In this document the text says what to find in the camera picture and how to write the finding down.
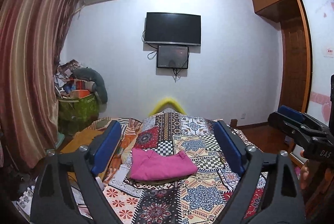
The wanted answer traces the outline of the person's right hand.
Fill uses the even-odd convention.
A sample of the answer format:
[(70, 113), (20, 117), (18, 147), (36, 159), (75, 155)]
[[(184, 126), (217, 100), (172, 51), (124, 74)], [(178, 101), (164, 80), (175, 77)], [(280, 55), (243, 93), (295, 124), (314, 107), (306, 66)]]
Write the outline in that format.
[(304, 190), (309, 185), (309, 177), (310, 177), (310, 169), (309, 169), (310, 161), (307, 159), (304, 165), (301, 167), (300, 171), (300, 187), (301, 190)]

